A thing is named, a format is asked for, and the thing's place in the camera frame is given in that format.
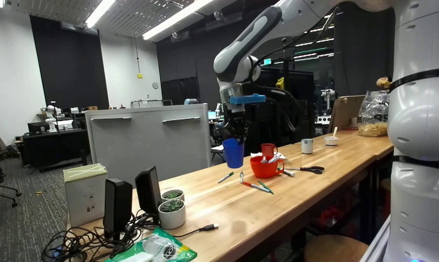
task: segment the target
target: black desk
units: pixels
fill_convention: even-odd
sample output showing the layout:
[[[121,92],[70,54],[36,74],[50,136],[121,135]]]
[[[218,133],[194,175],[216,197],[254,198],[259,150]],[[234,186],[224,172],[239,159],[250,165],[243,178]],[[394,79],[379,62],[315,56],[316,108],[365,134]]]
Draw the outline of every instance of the black desk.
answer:
[[[81,151],[90,152],[83,129],[23,136],[23,162],[40,169],[81,161]]]

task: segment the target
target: plastic bag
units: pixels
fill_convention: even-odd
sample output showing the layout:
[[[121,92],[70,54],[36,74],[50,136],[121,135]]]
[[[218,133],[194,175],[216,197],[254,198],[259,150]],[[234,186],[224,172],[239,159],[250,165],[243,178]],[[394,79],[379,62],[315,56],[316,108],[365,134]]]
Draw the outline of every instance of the plastic bag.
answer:
[[[152,262],[189,262],[197,257],[197,253],[183,245],[172,235],[157,227],[153,233],[140,242],[135,243],[129,250],[116,255],[105,262],[122,262],[140,252],[152,254]]]
[[[357,117],[360,136],[388,134],[389,91],[367,91]]]

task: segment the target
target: potted succulent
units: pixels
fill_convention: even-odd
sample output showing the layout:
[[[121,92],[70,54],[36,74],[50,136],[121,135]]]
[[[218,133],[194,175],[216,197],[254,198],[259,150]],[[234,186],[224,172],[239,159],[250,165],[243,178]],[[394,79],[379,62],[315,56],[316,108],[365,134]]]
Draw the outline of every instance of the potted succulent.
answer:
[[[184,192],[180,189],[171,189],[164,192],[161,195],[161,199],[163,200],[163,202],[166,202],[170,199],[181,199],[182,201],[184,201]]]
[[[170,199],[158,207],[161,227],[175,229],[186,222],[186,204],[181,199]]]

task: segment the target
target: orange mug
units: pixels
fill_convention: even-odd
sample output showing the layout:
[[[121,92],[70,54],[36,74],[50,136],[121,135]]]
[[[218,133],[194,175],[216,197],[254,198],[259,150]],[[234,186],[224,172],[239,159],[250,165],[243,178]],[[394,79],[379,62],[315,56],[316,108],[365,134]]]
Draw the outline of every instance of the orange mug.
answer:
[[[265,156],[269,161],[272,156]],[[250,166],[252,167],[253,174],[258,178],[271,178],[277,174],[283,173],[284,160],[278,159],[273,163],[262,163],[262,156],[255,156],[250,159]],[[278,163],[282,163],[282,168],[278,170]]]
[[[273,157],[278,153],[278,148],[274,144],[261,144],[261,154],[268,157]]]

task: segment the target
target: white wall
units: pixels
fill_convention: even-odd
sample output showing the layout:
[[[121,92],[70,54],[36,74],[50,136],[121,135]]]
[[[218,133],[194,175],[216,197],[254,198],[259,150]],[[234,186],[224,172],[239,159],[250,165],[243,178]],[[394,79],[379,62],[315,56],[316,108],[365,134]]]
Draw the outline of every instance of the white wall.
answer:
[[[137,78],[137,55],[133,37],[100,32],[104,73],[110,106],[121,103],[130,108],[131,101],[162,99],[157,48],[154,43],[137,40],[140,73]]]
[[[0,9],[0,137],[6,145],[28,132],[45,107],[30,18]]]

